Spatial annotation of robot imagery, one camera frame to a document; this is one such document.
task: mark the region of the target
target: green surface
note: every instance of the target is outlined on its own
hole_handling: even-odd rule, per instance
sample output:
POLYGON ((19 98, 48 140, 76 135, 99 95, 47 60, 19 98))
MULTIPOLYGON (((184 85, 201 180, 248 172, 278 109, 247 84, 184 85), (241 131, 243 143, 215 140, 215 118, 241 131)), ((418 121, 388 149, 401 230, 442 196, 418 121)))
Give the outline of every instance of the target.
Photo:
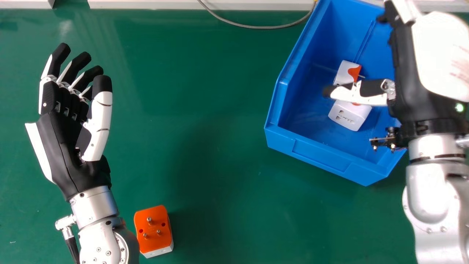
MULTIPOLYGON (((303 13, 223 12, 279 24, 303 13)), ((23 123, 38 78, 67 42, 113 78, 105 154, 121 215, 164 204, 174 252, 141 263, 415 263, 401 208, 403 160, 370 187, 266 146, 273 87, 302 25, 236 28, 205 11, 0 10, 0 263, 72 263, 54 228, 69 214, 23 123)))

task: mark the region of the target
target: green led light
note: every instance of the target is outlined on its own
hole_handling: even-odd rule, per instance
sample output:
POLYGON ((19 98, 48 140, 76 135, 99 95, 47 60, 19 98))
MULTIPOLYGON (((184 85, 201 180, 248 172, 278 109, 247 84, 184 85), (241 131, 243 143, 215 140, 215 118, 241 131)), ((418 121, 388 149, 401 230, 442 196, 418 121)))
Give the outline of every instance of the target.
POLYGON ((457 103, 454 108, 456 108, 456 112, 458 113, 461 113, 464 111, 464 106, 461 103, 457 103))

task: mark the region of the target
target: green table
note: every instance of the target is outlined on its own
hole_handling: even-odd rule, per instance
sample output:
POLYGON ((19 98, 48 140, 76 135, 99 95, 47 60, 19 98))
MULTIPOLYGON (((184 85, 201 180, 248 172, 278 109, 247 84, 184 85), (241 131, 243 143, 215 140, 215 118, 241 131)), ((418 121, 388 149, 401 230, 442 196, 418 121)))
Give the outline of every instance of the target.
MULTIPOLYGON (((222 12, 288 23, 301 12, 222 12)), ((233 27, 205 11, 0 10, 0 263, 72 263, 54 222, 70 211, 45 179, 23 123, 60 43, 113 78, 105 150, 113 193, 135 211, 164 204, 174 251, 141 263, 415 263, 401 208, 406 158, 370 187, 267 147, 273 87, 302 25, 233 27)))

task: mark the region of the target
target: white plug adapter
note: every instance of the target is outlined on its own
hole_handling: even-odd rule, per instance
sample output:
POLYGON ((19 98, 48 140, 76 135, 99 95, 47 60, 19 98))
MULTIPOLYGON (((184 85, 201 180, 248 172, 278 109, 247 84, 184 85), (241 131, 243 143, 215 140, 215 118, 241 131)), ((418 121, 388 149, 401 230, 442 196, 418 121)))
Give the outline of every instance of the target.
POLYGON ((352 131, 358 131, 371 112, 371 108, 369 105, 354 105, 347 101, 337 100, 328 116, 332 121, 352 131))

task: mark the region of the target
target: robotic arm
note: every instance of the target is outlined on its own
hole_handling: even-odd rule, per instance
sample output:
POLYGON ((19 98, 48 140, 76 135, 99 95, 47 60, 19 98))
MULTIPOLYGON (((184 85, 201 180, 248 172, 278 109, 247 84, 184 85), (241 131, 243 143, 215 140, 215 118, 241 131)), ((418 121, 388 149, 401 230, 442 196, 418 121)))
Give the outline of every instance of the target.
POLYGON ((111 124, 111 79, 99 66, 77 77, 91 61, 86 52, 60 74, 69 54, 69 46, 62 43, 49 56, 39 83, 40 118, 25 124, 45 177, 59 187, 73 212, 55 227, 76 264, 137 264, 138 242, 119 217, 111 170, 102 155, 111 124), (74 224, 80 252, 71 230, 74 224))
POLYGON ((404 212, 415 233, 419 264, 469 263, 469 28, 440 12, 422 15, 413 2, 385 0, 378 18, 393 28, 389 44, 395 82, 330 86, 325 96, 387 106, 401 127, 371 139, 408 148, 404 212))

